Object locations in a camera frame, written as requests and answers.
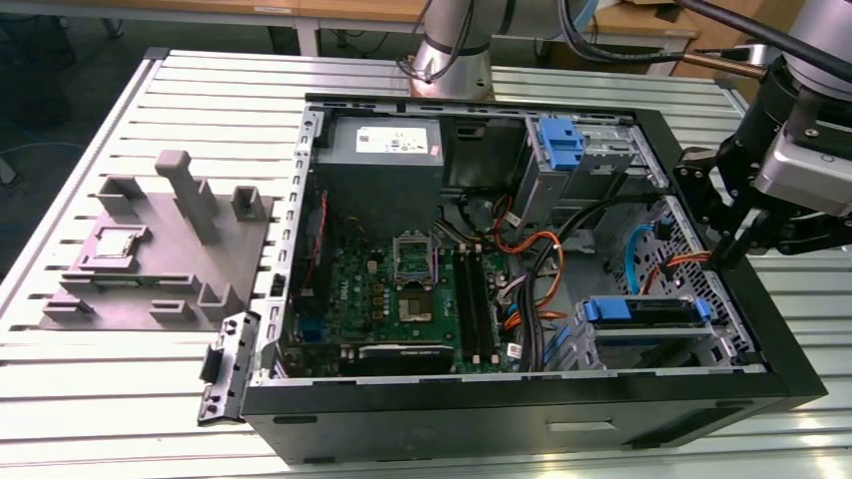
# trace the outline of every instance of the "vertical post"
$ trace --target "vertical post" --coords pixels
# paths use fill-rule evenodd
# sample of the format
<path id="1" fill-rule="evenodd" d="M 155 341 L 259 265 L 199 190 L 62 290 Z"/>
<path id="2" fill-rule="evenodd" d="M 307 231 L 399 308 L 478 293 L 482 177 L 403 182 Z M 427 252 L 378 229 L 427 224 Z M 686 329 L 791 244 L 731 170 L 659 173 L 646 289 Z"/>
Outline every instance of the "vertical post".
<path id="1" fill-rule="evenodd" d="M 170 180 L 182 211 L 190 220 L 202 244 L 211 244 L 219 240 L 216 225 L 211 220 L 214 212 L 206 205 L 199 193 L 199 186 L 190 174 L 190 154 L 179 150 L 164 150 L 158 158 L 155 170 L 158 175 Z"/>
<path id="2" fill-rule="evenodd" d="M 299 50 L 303 57 L 320 56 L 320 25 L 316 20 L 298 18 L 296 33 L 299 35 Z"/>

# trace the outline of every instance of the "blue cable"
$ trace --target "blue cable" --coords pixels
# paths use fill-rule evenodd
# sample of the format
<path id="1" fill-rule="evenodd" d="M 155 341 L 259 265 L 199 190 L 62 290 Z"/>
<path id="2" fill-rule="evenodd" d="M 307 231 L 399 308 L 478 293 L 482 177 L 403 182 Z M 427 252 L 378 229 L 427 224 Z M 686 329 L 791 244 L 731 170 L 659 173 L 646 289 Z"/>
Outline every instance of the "blue cable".
<path id="1" fill-rule="evenodd" d="M 634 255 L 636 252 L 636 242 L 644 233 L 652 232 L 654 227 L 651 225 L 639 225 L 634 233 L 630 234 L 627 240 L 627 248 L 624 250 L 624 277 L 627 278 L 627 289 L 631 294 L 639 294 L 639 283 L 636 281 L 636 264 L 634 262 Z"/>

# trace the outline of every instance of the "workbench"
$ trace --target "workbench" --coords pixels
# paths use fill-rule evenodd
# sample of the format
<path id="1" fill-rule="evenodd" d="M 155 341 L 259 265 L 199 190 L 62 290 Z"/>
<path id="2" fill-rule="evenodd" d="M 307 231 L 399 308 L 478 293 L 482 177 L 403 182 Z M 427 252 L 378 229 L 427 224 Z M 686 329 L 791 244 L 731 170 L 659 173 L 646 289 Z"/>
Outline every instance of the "workbench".
<path id="1" fill-rule="evenodd" d="M 736 128 L 736 95 L 704 80 L 495 68 L 498 100 L 659 110 L 683 147 Z M 146 59 L 0 285 L 0 477 L 200 477 L 287 473 L 247 426 L 196 427 L 202 358 L 215 332 L 38 327 L 90 234 L 107 175 L 146 189 L 163 149 L 187 150 L 216 192 L 284 199 L 307 92 L 406 96 L 392 62 L 172 51 Z M 283 214 L 279 200 L 274 218 Z M 282 235 L 271 224 L 270 240 Z M 264 250 L 262 265 L 274 260 Z M 674 450 L 303 466 L 312 477 L 814 477 L 852 470 L 852 262 L 842 249 L 752 260 L 830 395 Z M 258 273 L 256 291 L 270 287 Z"/>
<path id="2" fill-rule="evenodd" d="M 302 54 L 320 56 L 322 29 L 410 33 L 426 0 L 0 0 L 0 12 L 103 19 L 222 23 L 295 28 Z M 600 45 L 683 52 L 700 30 L 687 15 L 671 23 L 652 7 L 622 3 L 596 13 Z M 108 23 L 111 35 L 115 27 Z M 667 76 L 675 63 L 655 64 Z"/>

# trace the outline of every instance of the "electronic chip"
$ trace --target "electronic chip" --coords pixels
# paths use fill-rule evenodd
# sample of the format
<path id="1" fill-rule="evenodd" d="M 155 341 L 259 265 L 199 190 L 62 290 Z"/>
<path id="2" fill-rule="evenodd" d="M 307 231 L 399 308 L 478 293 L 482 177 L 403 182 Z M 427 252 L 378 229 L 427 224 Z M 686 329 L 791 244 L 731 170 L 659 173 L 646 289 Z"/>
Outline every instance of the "electronic chip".
<path id="1" fill-rule="evenodd" d="M 431 303 L 431 291 L 402 291 L 400 322 L 431 322 Z"/>

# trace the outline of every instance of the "power supply label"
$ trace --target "power supply label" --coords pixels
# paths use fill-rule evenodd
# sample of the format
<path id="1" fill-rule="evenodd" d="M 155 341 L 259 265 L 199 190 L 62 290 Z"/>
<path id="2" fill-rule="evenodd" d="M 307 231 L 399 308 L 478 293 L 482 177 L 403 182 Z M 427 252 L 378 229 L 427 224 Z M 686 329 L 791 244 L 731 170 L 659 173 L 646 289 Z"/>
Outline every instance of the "power supply label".
<path id="1" fill-rule="evenodd" d="M 356 152 L 428 154 L 426 128 L 362 127 Z"/>

